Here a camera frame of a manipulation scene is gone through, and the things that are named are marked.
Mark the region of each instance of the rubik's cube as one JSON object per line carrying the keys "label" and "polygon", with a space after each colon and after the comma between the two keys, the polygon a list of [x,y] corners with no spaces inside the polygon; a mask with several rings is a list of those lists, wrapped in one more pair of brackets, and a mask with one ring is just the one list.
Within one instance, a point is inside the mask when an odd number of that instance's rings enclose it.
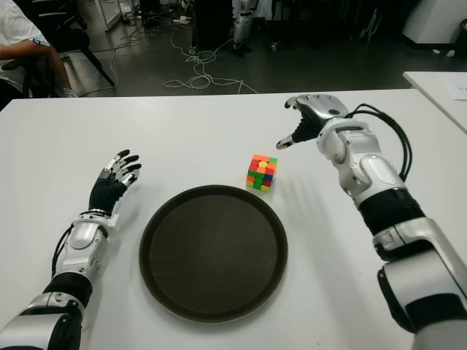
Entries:
{"label": "rubik's cube", "polygon": [[247,186],[269,192],[276,167],[277,158],[253,155],[248,168]]}

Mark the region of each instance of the robotic arm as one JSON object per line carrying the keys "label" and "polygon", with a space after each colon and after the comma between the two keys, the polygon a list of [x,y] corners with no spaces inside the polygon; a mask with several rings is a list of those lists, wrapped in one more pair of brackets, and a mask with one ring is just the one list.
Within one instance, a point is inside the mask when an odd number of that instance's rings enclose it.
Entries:
{"label": "robotic arm", "polygon": [[115,204],[139,176],[139,156],[118,153],[102,169],[88,210],[76,218],[58,242],[52,280],[0,332],[0,349],[78,350],[81,323],[118,215]]}
{"label": "robotic arm", "polygon": [[436,222],[423,214],[368,125],[330,95],[301,95],[285,107],[297,109],[302,118],[277,149],[316,139],[335,165],[342,189],[386,261],[378,282],[394,320],[415,334],[412,348],[465,349],[466,266]]}

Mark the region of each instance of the tray rim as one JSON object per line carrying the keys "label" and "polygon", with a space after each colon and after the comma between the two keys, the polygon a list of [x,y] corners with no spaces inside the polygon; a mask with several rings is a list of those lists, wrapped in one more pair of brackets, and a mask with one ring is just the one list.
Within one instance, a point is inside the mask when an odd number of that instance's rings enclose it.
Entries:
{"label": "tray rim", "polygon": [[[147,241],[151,242],[153,240],[153,232],[154,232],[154,225],[157,225],[162,221],[163,218],[174,208],[179,205],[179,201],[183,200],[183,202],[189,201],[191,199],[202,197],[205,195],[229,195],[234,198],[238,198],[240,200],[246,201],[250,205],[253,205],[270,223],[271,227],[273,228],[274,235],[277,241],[277,263],[276,267],[273,272],[273,276],[271,277],[270,282],[266,285],[264,291],[260,293],[260,295],[254,300],[254,303],[246,304],[243,306],[243,309],[239,312],[233,312],[229,316],[222,317],[219,314],[213,314],[213,316],[203,317],[200,314],[193,313],[192,311],[183,308],[179,304],[170,300],[169,297],[166,296],[161,289],[157,288],[157,283],[155,282],[149,264],[146,263],[147,254],[146,251],[150,249],[151,244],[144,245]],[[287,236],[285,234],[285,229],[277,216],[277,214],[272,210],[272,208],[261,198],[258,196],[243,190],[238,187],[227,186],[223,184],[209,184],[205,186],[199,186],[190,188],[184,192],[175,195],[174,197],[170,198],[165,202],[151,217],[150,221],[147,223],[146,228],[144,229],[140,244],[139,244],[139,269],[144,280],[144,284],[146,288],[149,290],[150,294],[154,299],[158,301],[166,310],[170,311],[172,314],[182,317],[183,319],[189,319],[190,321],[200,322],[200,323],[223,323],[229,322],[235,319],[240,319],[243,316],[246,316],[252,313],[254,310],[262,306],[273,294],[274,291],[279,286],[279,283],[282,280],[282,277],[285,273],[285,269],[287,266],[287,259],[288,259],[288,243],[287,243]],[[172,304],[177,305],[174,307],[173,305],[169,305],[170,303],[167,300],[171,301]]]}

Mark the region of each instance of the white cable on floor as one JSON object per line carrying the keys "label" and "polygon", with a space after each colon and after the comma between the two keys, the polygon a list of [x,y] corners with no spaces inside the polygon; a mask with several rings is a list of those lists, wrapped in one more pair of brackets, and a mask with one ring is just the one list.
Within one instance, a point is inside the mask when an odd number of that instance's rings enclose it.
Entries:
{"label": "white cable on floor", "polygon": [[[173,27],[170,23],[170,20],[169,20],[169,24],[170,26],[173,28],[173,29],[176,29],[178,30],[177,28]],[[183,51],[183,49],[180,47],[180,46],[176,46],[174,44],[174,41],[172,40],[173,37],[174,37],[174,34],[173,33],[170,37],[170,43],[172,45],[172,47],[176,48],[176,49],[180,49],[180,51],[182,52],[182,54],[184,56],[187,57],[187,59],[185,60],[186,63],[188,62],[195,62],[195,65],[193,66],[193,70],[196,74],[195,77],[192,77],[190,78],[187,82],[181,82],[180,80],[178,79],[172,79],[172,80],[169,80],[167,82],[163,82],[162,85],[165,86],[166,88],[181,88],[181,87],[185,87],[185,88],[190,88],[190,89],[194,89],[194,90],[203,90],[207,87],[209,87],[211,84],[214,84],[214,85],[219,85],[219,86],[226,86],[226,85],[233,85],[233,84],[239,84],[239,90],[237,92],[237,95],[240,94],[241,90],[242,90],[242,87],[245,86],[246,88],[250,89],[252,92],[254,93],[259,93],[258,91],[256,91],[255,89],[253,89],[252,87],[250,87],[249,85],[245,84],[244,80],[236,80],[236,79],[229,79],[229,78],[216,78],[216,77],[213,77],[211,74],[208,74],[205,72],[204,68],[205,68],[205,65],[207,65],[208,63],[211,63],[211,62],[214,62],[216,61],[217,59],[217,56],[216,56],[216,53],[217,51],[227,45],[229,42],[232,41],[232,39],[228,40],[227,42],[225,42],[224,44],[220,45],[214,52],[212,51],[201,51],[201,52],[198,52],[197,55],[188,55],[187,53],[185,53]],[[210,56],[208,58],[200,58],[199,56],[201,54],[204,54],[204,53],[209,53]],[[198,72],[196,70],[196,67],[197,66],[201,66],[201,73]],[[199,85],[199,86],[196,86],[194,85],[193,83],[200,80],[200,79],[203,79],[205,80],[205,83],[202,84],[202,85]],[[225,83],[220,83],[220,82],[216,82],[216,80],[223,80],[225,81]]]}
{"label": "white cable on floor", "polygon": [[[117,73],[115,73],[115,70],[114,70],[114,67],[113,67],[113,63],[114,63],[114,59],[115,59],[115,51],[118,50],[118,49],[122,49],[124,47],[132,47],[132,46],[137,46],[139,45],[139,40],[141,40],[142,36],[137,36],[139,34],[142,34],[142,33],[137,33],[137,31],[139,29],[141,29],[142,27],[139,26],[138,28],[135,29],[135,31],[133,33],[131,33],[130,35],[127,35],[127,36],[124,36],[120,39],[120,43],[118,46],[114,47],[113,49],[110,49],[110,50],[113,50],[113,54],[112,54],[112,60],[110,61],[110,69],[112,70],[113,74],[115,75],[115,80],[117,80],[117,83],[114,85],[114,86],[110,86],[110,87],[103,87],[102,89],[96,89],[94,91],[91,91],[90,93],[84,93],[82,94],[80,97],[85,97],[85,96],[88,96],[90,95],[91,93],[97,93],[99,91],[104,91],[104,90],[110,90],[110,89],[114,89],[116,88],[120,82],[118,81],[118,76],[117,76]],[[160,32],[159,30],[157,29],[153,29],[154,31],[156,31],[157,33],[154,34],[154,35],[158,35]]]}
{"label": "white cable on floor", "polygon": [[[159,17],[159,18],[163,18],[164,20],[167,20],[167,18],[161,17],[161,16],[154,16],[154,17]],[[172,27],[172,29],[178,31],[178,28],[175,28],[172,25],[170,20],[167,20],[167,21],[164,21],[164,22],[168,23]],[[117,83],[115,84],[115,86],[103,87],[102,89],[96,89],[96,90],[91,91],[89,93],[82,94],[80,97],[85,97],[85,96],[88,96],[88,95],[90,95],[92,93],[97,93],[99,91],[110,90],[110,89],[116,88],[120,84],[120,82],[118,80],[118,76],[115,73],[115,70],[113,69],[113,62],[114,62],[114,59],[115,59],[115,51],[118,50],[118,49],[121,49],[123,47],[137,46],[139,44],[139,40],[141,40],[141,38],[142,38],[142,36],[137,36],[137,35],[142,34],[142,33],[137,33],[137,31],[139,29],[141,29],[141,26],[138,27],[130,35],[127,35],[127,36],[124,36],[123,38],[121,38],[120,39],[120,42],[121,42],[120,45],[114,47],[113,49],[110,49],[110,50],[113,50],[112,60],[110,61],[110,69],[112,70],[113,74],[115,75],[115,79],[117,80]],[[153,29],[153,30],[157,31],[157,33],[154,34],[154,35],[158,35],[160,33],[159,30],[157,30],[157,29]],[[170,36],[170,43],[171,43],[172,47],[176,48],[176,49],[179,49],[182,52],[182,54],[187,57],[187,59],[185,60],[186,63],[190,63],[190,62],[195,63],[195,65],[193,66],[193,70],[194,70],[196,76],[190,78],[187,82],[181,82],[178,79],[172,79],[172,80],[169,80],[167,82],[163,82],[162,83],[163,86],[165,86],[166,88],[186,87],[186,88],[190,88],[190,89],[194,89],[194,90],[203,90],[203,89],[209,87],[211,84],[218,85],[218,86],[239,84],[239,89],[237,91],[237,95],[240,94],[240,92],[242,91],[242,87],[244,87],[244,86],[246,88],[250,89],[254,93],[257,93],[257,94],[259,93],[258,91],[256,91],[252,87],[250,87],[248,84],[246,84],[243,79],[242,80],[237,80],[237,79],[229,79],[229,78],[216,78],[216,77],[213,77],[211,74],[206,73],[206,71],[204,70],[205,66],[208,63],[216,61],[217,51],[220,50],[221,47],[223,47],[223,46],[227,45],[229,42],[231,42],[232,39],[230,39],[227,42],[225,42],[224,44],[220,45],[214,52],[212,52],[212,51],[201,51],[201,52],[198,52],[197,55],[188,55],[187,53],[185,53],[183,51],[183,49],[181,47],[176,46],[174,44],[174,41],[173,41],[174,35],[175,35],[175,33],[173,33]],[[206,54],[206,53],[210,54],[210,56],[207,57],[207,58],[200,58],[199,57],[201,54]],[[201,66],[201,73],[196,70],[196,67],[198,67],[198,66]],[[196,82],[196,81],[198,81],[200,79],[205,80],[205,83],[202,84],[202,85],[199,85],[199,86],[196,86],[196,85],[193,84],[193,82]]]}

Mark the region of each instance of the round tray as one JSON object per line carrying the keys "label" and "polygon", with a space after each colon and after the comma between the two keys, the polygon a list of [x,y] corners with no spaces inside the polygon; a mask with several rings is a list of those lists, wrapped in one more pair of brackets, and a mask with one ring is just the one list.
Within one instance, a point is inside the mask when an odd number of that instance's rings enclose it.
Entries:
{"label": "round tray", "polygon": [[263,304],[287,263],[287,238],[272,209],[239,188],[183,192],[155,213],[139,249],[147,288],[197,322],[227,322]]}

